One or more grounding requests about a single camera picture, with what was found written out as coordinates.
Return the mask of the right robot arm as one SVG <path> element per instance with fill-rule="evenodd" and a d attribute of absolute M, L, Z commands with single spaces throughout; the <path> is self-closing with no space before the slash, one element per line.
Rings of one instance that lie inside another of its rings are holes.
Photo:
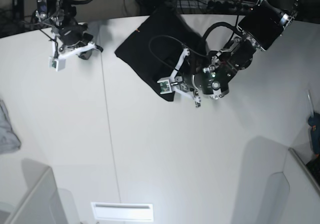
<path fill-rule="evenodd" d="M 76 20 L 78 5 L 86 5 L 93 0 L 36 0 L 36 25 L 51 28 L 50 41 L 53 59 L 62 59 L 66 54 L 88 60 L 93 50 L 102 52 L 103 48 L 93 41 L 88 33 L 89 26 Z"/>

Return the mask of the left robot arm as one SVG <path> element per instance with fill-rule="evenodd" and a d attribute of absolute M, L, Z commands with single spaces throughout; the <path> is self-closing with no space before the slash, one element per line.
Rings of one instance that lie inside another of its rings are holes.
<path fill-rule="evenodd" d="M 229 82 L 239 71 L 247 69 L 256 51 L 267 51 L 292 23 L 298 13 L 299 0 L 288 4 L 272 0 L 258 0 L 237 25 L 216 22 L 204 33 L 198 47 L 203 49 L 209 34 L 218 27 L 226 27 L 236 35 L 220 50 L 211 50 L 191 65 L 184 74 L 182 89 L 193 92 L 197 99 L 203 95 L 220 99 L 229 93 Z"/>

